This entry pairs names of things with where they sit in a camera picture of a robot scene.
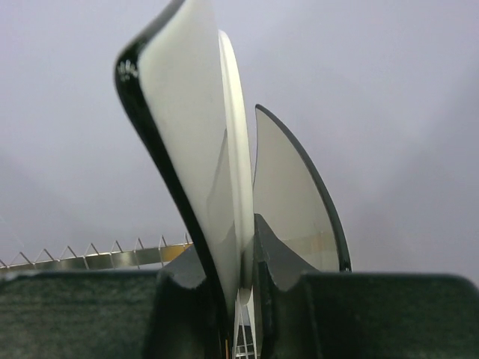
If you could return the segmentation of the white black-rimmed square plate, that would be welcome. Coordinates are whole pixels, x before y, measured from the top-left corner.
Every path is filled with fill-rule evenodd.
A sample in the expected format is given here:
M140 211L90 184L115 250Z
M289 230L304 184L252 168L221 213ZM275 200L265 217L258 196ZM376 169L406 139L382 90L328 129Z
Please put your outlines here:
M251 290L254 209L240 75L213 4L169 2L119 54L115 85L232 322Z

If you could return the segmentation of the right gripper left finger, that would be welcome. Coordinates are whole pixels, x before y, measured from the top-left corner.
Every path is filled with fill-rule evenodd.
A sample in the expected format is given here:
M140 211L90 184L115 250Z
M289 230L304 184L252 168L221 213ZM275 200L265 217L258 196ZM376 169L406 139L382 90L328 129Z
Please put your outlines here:
M193 247L159 272L147 329L147 356L219 357L216 307Z

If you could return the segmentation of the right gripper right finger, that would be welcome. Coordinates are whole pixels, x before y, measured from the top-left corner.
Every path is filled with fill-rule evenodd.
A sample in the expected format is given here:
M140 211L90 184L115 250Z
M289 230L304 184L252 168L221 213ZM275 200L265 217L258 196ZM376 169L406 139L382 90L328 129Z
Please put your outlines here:
M254 216L254 318L262 358L321 358L318 270Z

